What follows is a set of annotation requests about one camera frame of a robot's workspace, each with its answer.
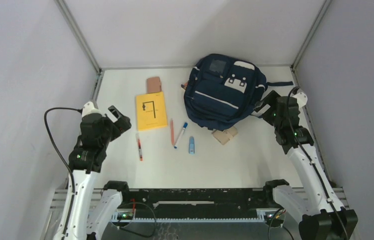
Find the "yellow paperback book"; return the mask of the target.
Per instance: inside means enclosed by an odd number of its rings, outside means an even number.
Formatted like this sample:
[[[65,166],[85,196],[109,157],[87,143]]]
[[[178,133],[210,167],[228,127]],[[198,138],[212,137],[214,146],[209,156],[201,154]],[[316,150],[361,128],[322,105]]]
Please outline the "yellow paperback book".
[[[137,95],[135,106],[138,131],[168,126],[165,98],[162,91]]]

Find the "navy blue student backpack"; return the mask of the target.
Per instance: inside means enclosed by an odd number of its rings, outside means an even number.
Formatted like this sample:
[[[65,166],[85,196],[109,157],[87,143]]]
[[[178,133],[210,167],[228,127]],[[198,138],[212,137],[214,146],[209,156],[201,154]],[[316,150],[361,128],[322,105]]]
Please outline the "navy blue student backpack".
[[[212,53],[192,68],[183,98],[192,122],[224,131],[250,116],[268,87],[291,85],[291,81],[268,82],[249,61]]]

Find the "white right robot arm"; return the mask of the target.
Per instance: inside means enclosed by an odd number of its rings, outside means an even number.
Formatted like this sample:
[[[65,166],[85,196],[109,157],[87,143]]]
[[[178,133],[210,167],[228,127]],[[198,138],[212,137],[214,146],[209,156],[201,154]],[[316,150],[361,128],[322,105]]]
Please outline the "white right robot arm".
[[[294,87],[287,96],[271,91],[257,103],[258,112],[269,109],[262,119],[274,127],[277,143],[292,162],[307,199],[304,200],[283,179],[268,181],[264,203],[270,208],[281,206],[298,223],[303,240],[349,240],[358,223],[353,209],[346,209],[325,175],[309,130],[299,124],[300,108],[305,96]]]

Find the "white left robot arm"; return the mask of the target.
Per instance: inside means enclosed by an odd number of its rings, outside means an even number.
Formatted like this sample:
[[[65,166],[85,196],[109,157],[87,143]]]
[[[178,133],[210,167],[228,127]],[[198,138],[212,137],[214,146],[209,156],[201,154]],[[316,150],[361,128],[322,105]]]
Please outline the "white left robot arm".
[[[131,202],[127,182],[109,181],[98,205],[90,209],[107,147],[131,128],[130,118],[113,105],[102,113],[94,101],[79,112],[80,134],[66,164],[68,189],[55,240],[99,240],[117,207],[126,208]]]

